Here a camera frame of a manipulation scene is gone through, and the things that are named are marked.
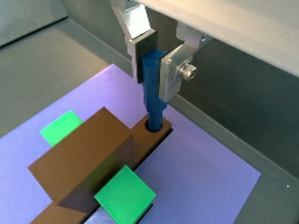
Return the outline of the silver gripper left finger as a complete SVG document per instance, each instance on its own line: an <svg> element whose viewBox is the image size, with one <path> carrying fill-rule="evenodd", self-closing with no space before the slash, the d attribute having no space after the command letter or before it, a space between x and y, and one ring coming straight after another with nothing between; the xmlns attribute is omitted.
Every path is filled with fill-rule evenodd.
<svg viewBox="0 0 299 224"><path fill-rule="evenodd" d="M151 28L146 6L135 0L110 0L126 35L127 53L133 60L134 79L143 82L142 57L158 47L158 32Z"/></svg>

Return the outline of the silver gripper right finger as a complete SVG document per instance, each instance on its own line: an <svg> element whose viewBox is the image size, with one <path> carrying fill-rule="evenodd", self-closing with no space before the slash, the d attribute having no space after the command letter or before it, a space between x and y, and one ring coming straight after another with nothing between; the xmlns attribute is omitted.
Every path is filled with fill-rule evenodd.
<svg viewBox="0 0 299 224"><path fill-rule="evenodd" d="M207 45L211 36L187 24L178 24L177 38L183 42L161 60L159 98L169 102L181 91L182 81L190 81L198 67L193 64L194 54Z"/></svg>

